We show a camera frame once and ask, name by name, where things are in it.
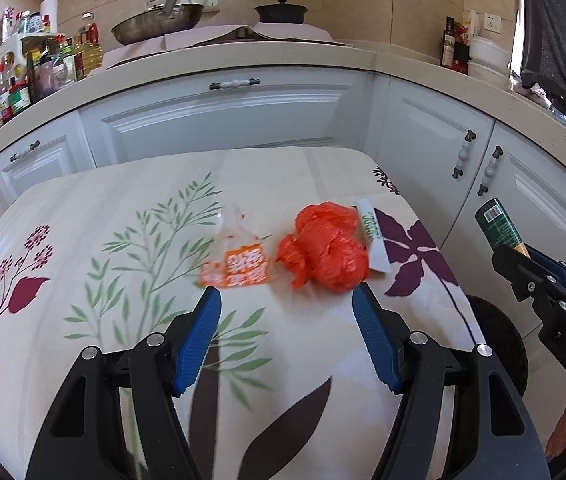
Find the black pot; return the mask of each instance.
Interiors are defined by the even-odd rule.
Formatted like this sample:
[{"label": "black pot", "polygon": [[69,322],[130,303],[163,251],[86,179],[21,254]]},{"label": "black pot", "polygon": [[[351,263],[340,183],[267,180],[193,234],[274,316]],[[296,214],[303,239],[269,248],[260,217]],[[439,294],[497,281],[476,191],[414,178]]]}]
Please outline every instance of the black pot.
[{"label": "black pot", "polygon": [[307,7],[286,3],[279,0],[277,4],[254,7],[262,23],[303,23]]}]

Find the tablecloth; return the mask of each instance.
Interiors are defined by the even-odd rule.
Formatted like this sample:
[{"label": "tablecloth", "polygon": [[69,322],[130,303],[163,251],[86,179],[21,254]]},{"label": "tablecloth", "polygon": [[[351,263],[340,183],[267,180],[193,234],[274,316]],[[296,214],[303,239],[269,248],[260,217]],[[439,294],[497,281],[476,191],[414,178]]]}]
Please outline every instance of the tablecloth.
[{"label": "tablecloth", "polygon": [[[265,148],[186,153],[39,184],[0,218],[0,461],[25,478],[45,414],[88,345],[131,348],[191,310],[223,205],[266,238],[293,231],[308,204],[378,209],[391,272],[368,280],[384,308],[443,346],[482,335],[467,298],[399,190],[363,153]],[[197,384],[176,412],[205,480],[370,478],[400,397],[378,380],[351,293],[276,266],[265,285],[222,291],[221,322]],[[125,436],[144,464],[130,392]],[[444,399],[431,475],[444,462],[453,392]],[[263,442],[277,442],[264,446]]]}]

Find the frying pan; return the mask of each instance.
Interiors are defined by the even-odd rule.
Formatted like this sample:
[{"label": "frying pan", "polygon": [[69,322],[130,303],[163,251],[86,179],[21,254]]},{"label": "frying pan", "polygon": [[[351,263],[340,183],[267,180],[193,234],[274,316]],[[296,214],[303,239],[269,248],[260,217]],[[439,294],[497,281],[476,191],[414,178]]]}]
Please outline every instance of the frying pan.
[{"label": "frying pan", "polygon": [[118,43],[129,45],[172,32],[193,28],[201,19],[201,4],[179,4],[178,0],[151,0],[145,12],[128,18],[112,29]]}]

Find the barcode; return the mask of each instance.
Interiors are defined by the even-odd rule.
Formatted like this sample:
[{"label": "barcode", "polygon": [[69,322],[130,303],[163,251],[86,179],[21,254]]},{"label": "barcode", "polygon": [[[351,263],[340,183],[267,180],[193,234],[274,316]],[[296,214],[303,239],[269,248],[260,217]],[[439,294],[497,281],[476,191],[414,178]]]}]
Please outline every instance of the barcode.
[{"label": "barcode", "polygon": [[498,204],[496,204],[490,207],[489,209],[487,209],[487,211],[484,213],[484,216],[488,222],[491,222],[493,219],[495,219],[496,217],[502,214],[503,214],[503,210],[500,208]]}]

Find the green cylindrical can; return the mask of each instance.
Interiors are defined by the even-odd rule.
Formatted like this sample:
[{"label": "green cylindrical can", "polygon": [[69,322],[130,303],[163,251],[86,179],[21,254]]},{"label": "green cylindrical can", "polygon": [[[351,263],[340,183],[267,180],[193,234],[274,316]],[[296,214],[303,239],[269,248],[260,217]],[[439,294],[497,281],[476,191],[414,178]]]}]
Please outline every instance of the green cylindrical can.
[{"label": "green cylindrical can", "polygon": [[498,198],[492,198],[474,215],[492,249],[506,245],[529,258],[525,244]]}]

